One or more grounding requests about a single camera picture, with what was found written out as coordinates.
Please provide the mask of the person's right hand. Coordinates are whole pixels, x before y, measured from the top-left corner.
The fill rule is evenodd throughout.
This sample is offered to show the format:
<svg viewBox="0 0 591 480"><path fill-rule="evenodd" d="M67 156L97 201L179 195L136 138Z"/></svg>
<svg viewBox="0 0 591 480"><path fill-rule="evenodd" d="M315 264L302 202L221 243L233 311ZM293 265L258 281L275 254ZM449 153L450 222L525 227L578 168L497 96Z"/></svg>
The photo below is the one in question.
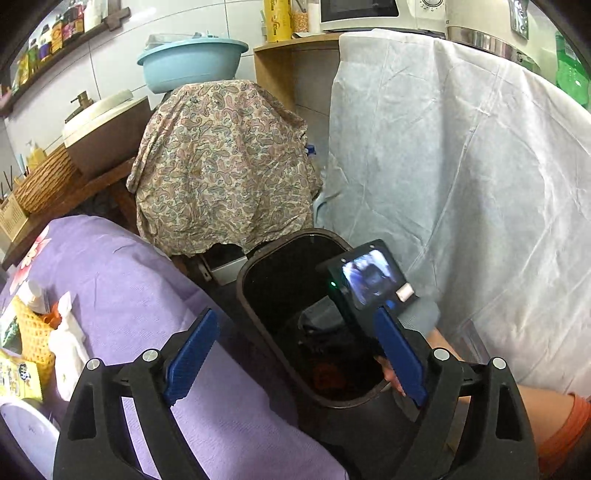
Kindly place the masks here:
<svg viewBox="0 0 591 480"><path fill-rule="evenodd" d="M390 385L396 390L399 394L405 397L406 392L400 382L394 368L392 367L391 362L382 356L376 357L377 362L381 365L385 380L390 383Z"/></svg>

